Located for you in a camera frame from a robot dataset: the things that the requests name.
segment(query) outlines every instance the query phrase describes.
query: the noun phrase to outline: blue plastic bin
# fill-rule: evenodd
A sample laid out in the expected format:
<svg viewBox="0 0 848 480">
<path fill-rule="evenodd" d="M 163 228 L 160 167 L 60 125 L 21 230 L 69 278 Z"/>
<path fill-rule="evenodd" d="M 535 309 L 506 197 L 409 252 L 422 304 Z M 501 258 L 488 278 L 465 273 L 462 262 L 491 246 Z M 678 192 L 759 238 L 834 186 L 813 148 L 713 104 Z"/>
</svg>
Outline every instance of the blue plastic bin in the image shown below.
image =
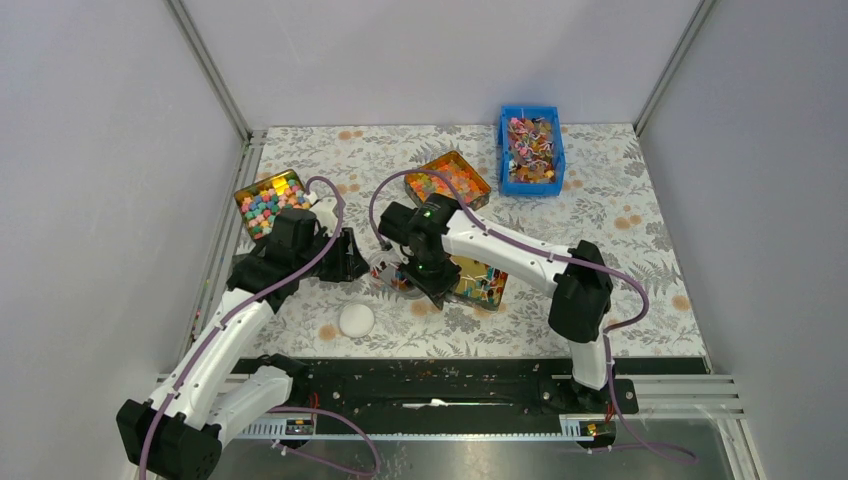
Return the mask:
<svg viewBox="0 0 848 480">
<path fill-rule="evenodd" d="M 544 118 L 551 122 L 551 133 L 554 136 L 554 172 L 555 183 L 513 183 L 509 181 L 509 145 L 506 141 L 509 119 Z M 565 148 L 562 144 L 562 131 L 559 127 L 559 114 L 556 107 L 524 107 L 506 105 L 501 107 L 501 125 L 498 130 L 498 145 L 501 146 L 501 169 L 498 177 L 501 193 L 505 195 L 559 195 L 562 191 L 565 176 Z"/>
</svg>

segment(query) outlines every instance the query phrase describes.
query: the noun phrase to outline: floral tablecloth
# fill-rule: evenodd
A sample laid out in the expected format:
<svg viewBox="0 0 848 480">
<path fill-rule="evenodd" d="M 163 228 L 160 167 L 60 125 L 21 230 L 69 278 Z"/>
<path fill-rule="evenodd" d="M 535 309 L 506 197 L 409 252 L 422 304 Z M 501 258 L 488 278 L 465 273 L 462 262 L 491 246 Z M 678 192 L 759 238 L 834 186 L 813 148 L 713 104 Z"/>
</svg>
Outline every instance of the floral tablecloth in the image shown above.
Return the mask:
<svg viewBox="0 0 848 480">
<path fill-rule="evenodd" d="M 497 188 L 493 126 L 277 127 L 268 131 L 258 178 L 293 168 L 306 180 L 324 175 L 344 194 L 344 223 L 356 232 L 362 255 L 377 251 L 368 226 L 368 202 L 389 174 L 459 151 L 492 186 L 481 216 L 560 245 L 580 239 L 598 245 L 607 265 L 642 282 L 651 310 L 639 324 L 612 337 L 618 356 L 703 356 L 695 317 L 680 267 L 663 223 L 638 140 L 630 125 L 563 125 L 567 169 L 558 197 L 501 196 Z M 391 201 L 412 206 L 402 179 L 377 201 L 379 215 Z M 328 190 L 319 192 L 329 194 Z M 252 243 L 244 232 L 237 253 Z M 342 308 L 371 307 L 376 325 L 360 339 L 338 329 Z M 510 277 L 498 312 L 459 304 L 438 311 L 426 298 L 406 300 L 373 285 L 309 279 L 257 336 L 246 355 L 284 353 L 300 357 L 538 357 L 563 356 L 566 341 L 551 331 L 551 301 Z M 616 281 L 612 310 L 618 322 L 640 308 L 639 297 Z"/>
</svg>

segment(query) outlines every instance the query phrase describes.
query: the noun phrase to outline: white robotic arm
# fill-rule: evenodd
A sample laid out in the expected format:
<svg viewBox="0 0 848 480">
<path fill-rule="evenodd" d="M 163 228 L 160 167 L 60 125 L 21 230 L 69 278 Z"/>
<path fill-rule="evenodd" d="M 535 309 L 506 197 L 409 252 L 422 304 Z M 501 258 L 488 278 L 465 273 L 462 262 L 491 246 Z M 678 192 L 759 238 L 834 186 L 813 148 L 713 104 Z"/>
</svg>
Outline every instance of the white robotic arm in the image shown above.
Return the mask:
<svg viewBox="0 0 848 480">
<path fill-rule="evenodd" d="M 176 391 L 175 382 L 189 359 L 199 352 L 198 361 L 168 405 L 165 415 L 182 415 L 186 425 L 198 430 L 207 424 L 220 425 L 218 440 L 222 447 L 257 417 L 285 403 L 291 393 L 291 378 L 286 372 L 266 366 L 261 367 L 249 381 L 217 398 L 221 384 L 241 357 L 247 342 L 274 316 L 268 302 L 257 301 L 243 308 L 222 328 L 220 321 L 224 315 L 252 295 L 240 289 L 225 291 L 214 316 L 191 349 L 167 380 L 150 395 L 150 406 L 158 410 L 168 394 Z M 206 342 L 215 329 L 220 331 L 214 340 Z"/>
<path fill-rule="evenodd" d="M 484 235 L 462 212 L 454 214 L 448 222 L 448 232 L 442 235 L 445 252 L 451 255 L 473 258 L 491 265 L 498 270 L 514 275 L 531 286 L 541 290 L 546 296 L 553 297 L 558 287 L 556 275 L 562 274 L 568 264 L 551 257 L 533 255 L 521 248 L 510 245 L 491 235 Z M 549 245 L 546 242 L 528 237 L 500 225 L 492 225 L 498 232 L 524 244 L 547 250 L 551 253 L 570 256 L 569 249 L 561 245 Z M 605 322 L 598 326 L 598 338 L 591 342 L 568 340 L 571 360 L 574 364 L 574 381 L 594 390 L 600 390 L 607 384 L 606 356 L 601 331 Z"/>
<path fill-rule="evenodd" d="M 302 278 L 350 282 L 368 271 L 352 230 L 336 228 L 336 206 L 333 198 L 309 211 L 286 210 L 271 234 L 235 264 L 221 303 L 174 372 L 146 402 L 127 400 L 119 410 L 118 429 L 131 462 L 140 465 L 146 455 L 146 467 L 165 478 L 206 478 L 221 450 L 256 418 L 303 400 L 305 388 L 293 392 L 297 382 L 307 382 L 305 366 L 285 357 L 227 394 L 218 392 L 245 346 Z M 328 227 L 337 237 L 327 234 Z M 324 253 L 316 257 L 319 250 Z"/>
<path fill-rule="evenodd" d="M 514 275 L 553 298 L 548 323 L 568 340 L 572 378 L 593 390 L 607 385 L 608 374 L 602 330 L 609 311 L 612 282 L 607 274 L 569 264 L 559 258 L 576 256 L 603 264 L 597 247 L 581 241 L 577 248 L 528 237 L 481 219 L 475 224 L 448 197 L 433 194 L 420 208 L 393 202 L 380 217 L 379 232 L 401 245 L 401 273 L 441 308 L 459 280 L 459 267 L 448 255 L 473 258 Z M 487 232 L 497 231 L 499 237 Z M 548 252 L 530 253 L 527 248 Z"/>
</svg>

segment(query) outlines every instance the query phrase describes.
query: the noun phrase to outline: white round puck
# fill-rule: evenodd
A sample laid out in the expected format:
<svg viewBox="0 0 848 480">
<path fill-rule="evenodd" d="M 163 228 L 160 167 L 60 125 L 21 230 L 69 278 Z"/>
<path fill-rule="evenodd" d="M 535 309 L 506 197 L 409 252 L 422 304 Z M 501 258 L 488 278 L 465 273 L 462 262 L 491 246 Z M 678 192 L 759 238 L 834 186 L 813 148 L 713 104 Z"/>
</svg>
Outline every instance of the white round puck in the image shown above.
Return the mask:
<svg viewBox="0 0 848 480">
<path fill-rule="evenodd" d="M 371 332 L 372 328 L 374 328 L 374 312 L 361 303 L 346 306 L 339 315 L 339 330 L 346 337 L 364 337 Z"/>
</svg>

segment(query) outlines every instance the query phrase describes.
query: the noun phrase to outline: gray wall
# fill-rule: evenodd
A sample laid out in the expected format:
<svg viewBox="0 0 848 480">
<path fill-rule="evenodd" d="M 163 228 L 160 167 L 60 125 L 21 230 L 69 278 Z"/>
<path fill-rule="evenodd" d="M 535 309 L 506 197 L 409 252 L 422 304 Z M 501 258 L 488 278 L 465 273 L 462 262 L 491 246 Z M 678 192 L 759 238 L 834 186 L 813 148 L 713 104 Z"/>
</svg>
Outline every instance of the gray wall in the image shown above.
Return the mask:
<svg viewBox="0 0 848 480">
<path fill-rule="evenodd" d="M 721 2 L 642 145 L 771 480 L 844 478 L 848 8 Z"/>
<path fill-rule="evenodd" d="M 239 141 L 164 2 L 4 3 L 0 478 L 118 478 Z"/>
<path fill-rule="evenodd" d="M 254 128 L 636 120 L 698 0 L 186 0 Z"/>
</svg>

